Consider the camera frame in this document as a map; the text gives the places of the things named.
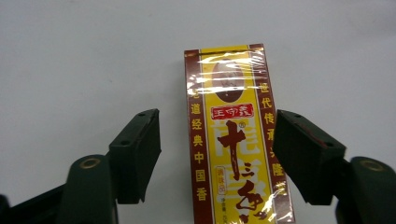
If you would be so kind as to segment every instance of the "black plastic part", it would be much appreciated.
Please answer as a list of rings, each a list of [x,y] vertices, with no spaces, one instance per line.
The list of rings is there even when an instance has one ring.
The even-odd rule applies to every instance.
[[[396,174],[381,161],[353,158],[351,194],[364,224],[396,223]]]
[[[273,151],[306,202],[332,202],[344,145],[303,116],[277,110]]]
[[[6,196],[0,195],[0,223],[10,224],[9,204]]]
[[[356,204],[339,201],[335,208],[335,217],[338,224],[363,224]]]
[[[11,223],[54,223],[63,191],[64,185],[12,207]]]
[[[145,201],[146,189],[161,153],[158,109],[137,114],[110,144],[107,157],[116,174],[118,203]]]
[[[81,158],[70,168],[56,223],[118,223],[114,199],[107,157]]]

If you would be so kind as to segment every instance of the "product box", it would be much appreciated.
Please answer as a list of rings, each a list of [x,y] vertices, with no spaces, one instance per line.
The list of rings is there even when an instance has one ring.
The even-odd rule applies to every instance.
[[[263,45],[184,57],[195,224],[295,223]]]

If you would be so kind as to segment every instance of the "red label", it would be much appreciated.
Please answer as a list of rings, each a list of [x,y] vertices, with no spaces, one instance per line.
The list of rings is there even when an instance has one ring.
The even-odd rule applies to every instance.
[[[226,105],[211,108],[212,119],[241,119],[254,115],[252,104]]]

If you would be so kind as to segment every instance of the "white table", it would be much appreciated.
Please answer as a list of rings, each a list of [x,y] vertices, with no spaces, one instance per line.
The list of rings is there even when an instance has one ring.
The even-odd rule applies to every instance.
[[[163,153],[146,202],[120,223],[192,223],[184,49],[264,43],[276,107],[396,168],[394,1],[0,1],[0,193],[11,205],[106,154],[159,108]],[[298,223],[334,224],[305,204]]]

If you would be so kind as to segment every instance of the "yellow box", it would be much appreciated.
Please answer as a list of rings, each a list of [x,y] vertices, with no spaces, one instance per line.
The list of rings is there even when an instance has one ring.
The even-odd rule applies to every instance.
[[[195,223],[294,223],[263,45],[184,56]]]

